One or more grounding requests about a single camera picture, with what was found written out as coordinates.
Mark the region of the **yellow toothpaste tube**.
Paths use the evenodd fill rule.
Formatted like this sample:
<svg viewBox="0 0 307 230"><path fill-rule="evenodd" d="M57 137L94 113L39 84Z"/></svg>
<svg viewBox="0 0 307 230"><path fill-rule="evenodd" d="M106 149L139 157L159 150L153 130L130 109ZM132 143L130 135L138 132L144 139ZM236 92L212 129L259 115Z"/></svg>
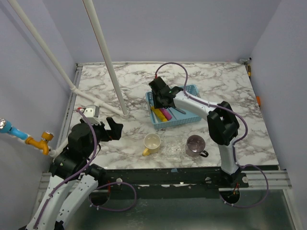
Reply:
<svg viewBox="0 0 307 230"><path fill-rule="evenodd" d="M163 115L163 113L156 109L154 106L151 106L151 110L154 112L154 114L160 119L161 122L167 122L167 118Z"/></svg>

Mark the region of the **blue plastic basket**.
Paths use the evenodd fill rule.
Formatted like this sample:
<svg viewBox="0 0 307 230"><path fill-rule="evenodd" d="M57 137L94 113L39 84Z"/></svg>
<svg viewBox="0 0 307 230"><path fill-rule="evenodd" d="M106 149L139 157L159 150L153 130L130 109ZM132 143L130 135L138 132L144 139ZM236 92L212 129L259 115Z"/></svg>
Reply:
<svg viewBox="0 0 307 230"><path fill-rule="evenodd" d="M167 127L174 127L174 126L179 126L179 125L184 125L188 123L194 123L194 122L199 122L201 121L201 117L197 116L196 114L186 110L182 109L183 111L186 112L186 114L182 114L178 111L176 111L174 108L171 108L172 112L175 114L177 120L172 117L171 120L167 122L161 122L160 119L154 114L154 112L151 110L151 106L153 106L154 101L153 101L153 94L151 91L146 92L145 94L145 99L147 102L147 107L149 111L149 116L151 123L155 129L162 129L162 128L167 128Z"/></svg>

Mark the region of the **yellow mug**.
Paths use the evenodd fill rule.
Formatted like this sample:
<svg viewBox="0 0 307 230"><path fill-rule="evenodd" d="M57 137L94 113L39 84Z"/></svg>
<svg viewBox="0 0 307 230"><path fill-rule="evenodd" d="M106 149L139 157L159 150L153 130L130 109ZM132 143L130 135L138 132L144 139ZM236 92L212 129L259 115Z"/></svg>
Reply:
<svg viewBox="0 0 307 230"><path fill-rule="evenodd" d="M161 146L161 139L157 134L148 134L145 136L144 140L145 149L142 153L143 156L149 156L151 154L157 153Z"/></svg>

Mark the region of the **purple mug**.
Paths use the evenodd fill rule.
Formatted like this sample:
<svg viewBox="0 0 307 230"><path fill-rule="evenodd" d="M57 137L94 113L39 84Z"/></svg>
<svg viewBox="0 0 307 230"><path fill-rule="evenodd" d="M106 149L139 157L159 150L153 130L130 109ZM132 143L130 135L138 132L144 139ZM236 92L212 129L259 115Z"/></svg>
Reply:
<svg viewBox="0 0 307 230"><path fill-rule="evenodd" d="M192 135L186 141L186 154L190 157L207 158L209 153L205 150L206 143L201 136Z"/></svg>

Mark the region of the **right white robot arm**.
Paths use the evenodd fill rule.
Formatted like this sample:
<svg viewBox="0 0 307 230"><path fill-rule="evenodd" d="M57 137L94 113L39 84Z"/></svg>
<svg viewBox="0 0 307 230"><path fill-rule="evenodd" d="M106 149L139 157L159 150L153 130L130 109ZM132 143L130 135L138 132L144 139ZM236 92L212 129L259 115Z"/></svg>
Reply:
<svg viewBox="0 0 307 230"><path fill-rule="evenodd" d="M160 77L149 83L155 108L180 108L201 117L208 123L209 135L218 145L221 157L221 183L230 188L238 182L239 166L234 156L234 141L239 122L229 103L211 103L188 93L184 88L170 88Z"/></svg>

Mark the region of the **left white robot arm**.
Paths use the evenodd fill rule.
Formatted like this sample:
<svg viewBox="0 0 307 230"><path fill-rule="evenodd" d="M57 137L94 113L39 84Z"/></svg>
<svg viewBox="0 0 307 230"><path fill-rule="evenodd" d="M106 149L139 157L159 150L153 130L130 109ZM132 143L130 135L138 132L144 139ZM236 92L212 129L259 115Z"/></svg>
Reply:
<svg viewBox="0 0 307 230"><path fill-rule="evenodd" d="M106 185L105 169L92 161L100 142L120 140L123 124L108 117L110 128L105 129L104 123L92 123L92 120L91 117L83 118L71 129L67 143L50 166L51 177L42 202L23 229L65 229L89 194Z"/></svg>

